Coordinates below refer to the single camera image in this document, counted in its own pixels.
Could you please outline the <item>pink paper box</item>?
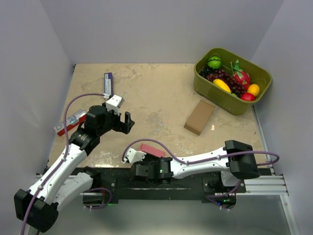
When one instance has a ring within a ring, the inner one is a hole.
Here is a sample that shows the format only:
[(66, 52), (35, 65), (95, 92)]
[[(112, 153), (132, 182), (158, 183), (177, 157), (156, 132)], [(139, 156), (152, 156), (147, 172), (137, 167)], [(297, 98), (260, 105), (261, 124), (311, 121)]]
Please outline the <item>pink paper box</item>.
[(142, 143), (140, 145), (139, 150), (142, 151), (142, 152), (145, 152), (147, 154), (150, 154), (152, 156), (158, 157), (158, 158), (164, 158), (165, 157), (165, 152), (164, 151), (159, 150), (157, 148), (154, 148), (154, 147), (152, 147), (150, 145), (147, 145), (147, 144), (144, 144), (144, 143)]

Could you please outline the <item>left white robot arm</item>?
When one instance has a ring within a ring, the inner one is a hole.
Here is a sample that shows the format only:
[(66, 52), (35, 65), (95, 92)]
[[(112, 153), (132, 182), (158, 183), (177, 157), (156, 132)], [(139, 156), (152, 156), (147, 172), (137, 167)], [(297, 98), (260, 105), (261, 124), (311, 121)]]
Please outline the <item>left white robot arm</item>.
[(85, 190), (96, 192), (101, 188), (98, 173), (86, 170), (65, 184), (73, 170), (100, 143), (103, 134), (110, 130), (128, 134), (134, 126), (131, 114), (125, 112), (120, 119), (119, 108), (106, 103), (90, 107), (84, 122), (72, 133), (57, 161), (28, 190), (18, 190), (14, 195), (16, 216), (22, 221), (21, 234), (27, 227), (41, 233), (47, 232), (56, 222), (60, 210)]

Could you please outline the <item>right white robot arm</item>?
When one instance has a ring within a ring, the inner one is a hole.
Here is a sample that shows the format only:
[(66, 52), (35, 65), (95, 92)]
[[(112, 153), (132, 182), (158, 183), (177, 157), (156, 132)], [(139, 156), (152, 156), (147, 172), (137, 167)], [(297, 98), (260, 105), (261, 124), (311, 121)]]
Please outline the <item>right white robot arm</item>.
[[(224, 147), (217, 150), (193, 155), (190, 157), (155, 157), (150, 159), (143, 151), (129, 148), (126, 162), (131, 163), (133, 176), (149, 183), (168, 184), (172, 179), (180, 180), (189, 176), (217, 172), (221, 173), (218, 187), (223, 192), (230, 192), (239, 180), (255, 179), (260, 176), (257, 163), (251, 151), (252, 146), (229, 140)], [(232, 153), (243, 152), (241, 155), (230, 156)]]

